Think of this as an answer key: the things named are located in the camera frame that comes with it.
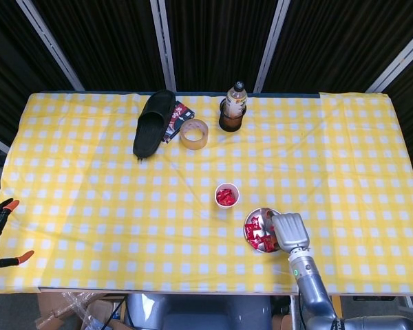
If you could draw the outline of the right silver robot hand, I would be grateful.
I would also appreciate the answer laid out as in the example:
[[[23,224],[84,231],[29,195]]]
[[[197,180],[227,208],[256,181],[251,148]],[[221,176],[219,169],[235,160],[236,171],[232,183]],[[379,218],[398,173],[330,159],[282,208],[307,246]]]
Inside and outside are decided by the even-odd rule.
[[[295,250],[307,250],[310,238],[299,213],[266,212],[265,227],[276,240],[275,245],[288,254]]]

